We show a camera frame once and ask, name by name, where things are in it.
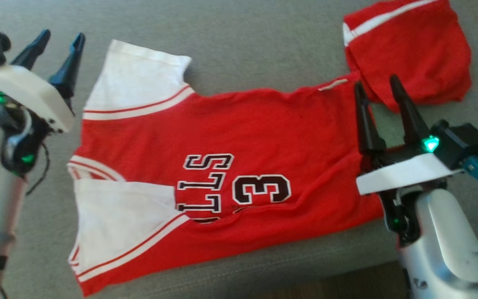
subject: gray couch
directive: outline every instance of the gray couch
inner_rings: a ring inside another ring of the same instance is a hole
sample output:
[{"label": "gray couch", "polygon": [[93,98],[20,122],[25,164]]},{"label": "gray couch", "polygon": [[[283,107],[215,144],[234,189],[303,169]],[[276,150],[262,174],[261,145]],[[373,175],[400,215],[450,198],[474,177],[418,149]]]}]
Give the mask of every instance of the gray couch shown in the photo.
[{"label": "gray couch", "polygon": [[[347,73],[343,15],[374,0],[0,0],[0,30],[13,41],[10,57],[43,28],[51,44],[34,70],[49,76],[75,34],[87,35],[74,98],[80,114],[111,39],[193,57],[186,81],[203,95],[272,87],[292,91]],[[473,87],[463,103],[422,107],[433,123],[478,127],[478,1],[451,0],[473,50]],[[402,141],[401,121],[383,106],[374,112],[390,145]],[[79,142],[77,126],[48,141],[51,171],[25,201],[4,286],[11,298],[81,297],[66,259],[76,235],[72,182],[65,163]],[[39,165],[32,180],[41,172]],[[450,190],[478,235],[478,184],[467,176]],[[174,269],[108,287],[97,299],[234,298],[396,259],[395,237],[378,220],[342,233]]]}]

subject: cable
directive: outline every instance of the cable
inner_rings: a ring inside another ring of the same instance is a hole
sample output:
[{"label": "cable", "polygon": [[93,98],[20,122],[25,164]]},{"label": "cable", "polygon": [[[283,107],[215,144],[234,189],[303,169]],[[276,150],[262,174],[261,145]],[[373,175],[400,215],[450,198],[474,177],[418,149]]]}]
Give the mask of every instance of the cable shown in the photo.
[{"label": "cable", "polygon": [[1,294],[2,299],[8,299],[8,295],[6,294],[5,289],[3,288],[3,286],[0,286],[0,294]]},{"label": "cable", "polygon": [[49,170],[49,167],[51,166],[51,159],[49,158],[49,150],[47,149],[47,146],[42,142],[41,147],[44,148],[45,152],[45,168],[44,172],[41,174],[40,178],[32,185],[32,187],[25,193],[25,196],[29,196],[35,189],[40,185],[41,182],[44,181],[45,177],[47,176],[47,172]]},{"label": "cable", "polygon": [[24,106],[21,107],[21,110],[23,111],[23,115],[25,116],[25,126],[23,127],[23,131],[21,131],[21,133],[18,135],[19,140],[22,140],[23,138],[25,138],[25,136],[27,136],[27,134],[29,134],[29,132],[31,131],[31,127],[32,127],[31,114],[29,113],[27,108],[25,108]]}]

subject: robotic arm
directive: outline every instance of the robotic arm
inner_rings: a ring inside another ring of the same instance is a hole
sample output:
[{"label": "robotic arm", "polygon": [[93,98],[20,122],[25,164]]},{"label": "robotic arm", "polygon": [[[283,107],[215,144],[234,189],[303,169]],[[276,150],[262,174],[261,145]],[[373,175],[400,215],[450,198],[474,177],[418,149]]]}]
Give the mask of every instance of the robotic arm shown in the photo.
[{"label": "robotic arm", "polygon": [[[71,98],[85,44],[78,34],[70,55],[49,81],[33,74],[51,36],[44,30],[11,64],[4,52],[11,42],[0,32],[0,286],[6,259],[15,240],[17,215],[25,195],[27,174],[36,164],[47,136],[68,132],[74,122]],[[6,295],[0,287],[0,298]]]},{"label": "robotic arm", "polygon": [[405,143],[393,148],[377,132],[362,84],[355,86],[359,192],[379,194],[412,297],[478,298],[478,240],[446,190],[446,179],[461,172],[478,180],[478,129],[444,120],[429,129],[397,76],[390,85],[405,130]]}]

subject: jersey number 3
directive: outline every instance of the jersey number 3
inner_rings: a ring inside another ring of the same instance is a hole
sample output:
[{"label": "jersey number 3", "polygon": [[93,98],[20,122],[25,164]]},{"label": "jersey number 3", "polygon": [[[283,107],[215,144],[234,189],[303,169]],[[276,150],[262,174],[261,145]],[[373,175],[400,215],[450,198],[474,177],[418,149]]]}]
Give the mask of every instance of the jersey number 3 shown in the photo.
[{"label": "jersey number 3", "polygon": [[[184,169],[187,170],[228,170],[230,169],[234,156],[232,154],[209,154],[204,158],[201,155],[188,155],[185,159]],[[220,191],[222,183],[226,177],[226,172],[210,172],[208,178],[212,181],[207,182],[188,182],[179,181],[177,190],[187,189],[208,189],[208,191]],[[261,176],[236,176],[232,183],[233,200],[240,205],[253,204],[252,195],[269,194],[271,203],[284,202],[291,195],[290,181],[281,174],[263,174]],[[221,212],[220,194],[206,194],[206,204],[185,204],[178,203],[176,208],[179,211],[210,211],[212,213]]]}]

